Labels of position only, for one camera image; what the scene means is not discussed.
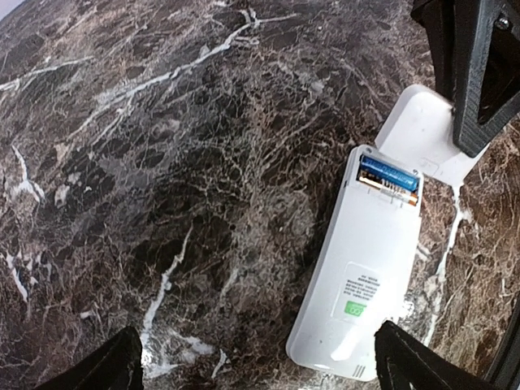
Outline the white battery cover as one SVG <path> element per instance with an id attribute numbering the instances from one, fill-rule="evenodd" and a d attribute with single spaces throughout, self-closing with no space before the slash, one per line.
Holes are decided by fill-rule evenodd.
<path id="1" fill-rule="evenodd" d="M 453 106 L 431 89 L 403 90 L 375 138 L 379 152 L 444 184 L 459 187 L 483 153 L 470 158 L 453 144 Z"/>

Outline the blue AAA battery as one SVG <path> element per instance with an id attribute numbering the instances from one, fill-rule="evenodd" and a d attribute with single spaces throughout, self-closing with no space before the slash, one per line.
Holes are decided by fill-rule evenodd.
<path id="1" fill-rule="evenodd" d="M 416 176 L 366 155 L 361 156 L 360 168 L 410 192 L 418 189 L 419 178 Z"/>

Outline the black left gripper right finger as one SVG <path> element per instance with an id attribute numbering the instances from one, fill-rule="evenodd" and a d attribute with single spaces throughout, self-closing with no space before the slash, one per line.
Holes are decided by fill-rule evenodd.
<path id="1" fill-rule="evenodd" d="M 389 320 L 375 333 L 375 360 L 383 390 L 494 388 L 447 362 Z"/>

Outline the white remote control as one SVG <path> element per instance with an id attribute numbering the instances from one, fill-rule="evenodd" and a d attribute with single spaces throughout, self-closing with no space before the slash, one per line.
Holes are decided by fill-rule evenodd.
<path id="1" fill-rule="evenodd" d="M 419 178 L 412 206 L 357 180 L 362 155 Z M 376 377 L 375 333 L 397 319 L 422 219 L 423 175 L 377 149 L 349 155 L 322 248 L 286 353 L 299 366 L 368 382 Z"/>

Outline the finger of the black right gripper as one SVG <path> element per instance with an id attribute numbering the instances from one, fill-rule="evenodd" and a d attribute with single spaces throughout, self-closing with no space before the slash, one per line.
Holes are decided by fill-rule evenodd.
<path id="1" fill-rule="evenodd" d="M 474 158 L 519 112 L 519 3 L 416 1 L 435 90 L 453 103 L 453 144 Z"/>

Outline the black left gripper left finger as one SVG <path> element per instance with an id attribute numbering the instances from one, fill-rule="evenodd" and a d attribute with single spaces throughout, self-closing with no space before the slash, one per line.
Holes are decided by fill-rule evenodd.
<path id="1" fill-rule="evenodd" d="M 127 326 L 71 369 L 37 386 L 41 390 L 143 389 L 142 344 Z"/>

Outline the gold AAA battery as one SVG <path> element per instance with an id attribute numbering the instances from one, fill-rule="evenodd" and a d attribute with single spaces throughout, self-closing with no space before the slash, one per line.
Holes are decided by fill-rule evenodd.
<path id="1" fill-rule="evenodd" d="M 410 191 L 408 189 L 402 188 L 398 184 L 394 184 L 382 177 L 379 177 L 375 174 L 366 171 L 361 171 L 357 175 L 357 180 L 363 184 L 366 184 L 374 189 L 379 190 L 381 193 L 385 195 L 398 198 L 401 201 L 412 206 L 416 206 L 418 204 L 417 190 Z"/>

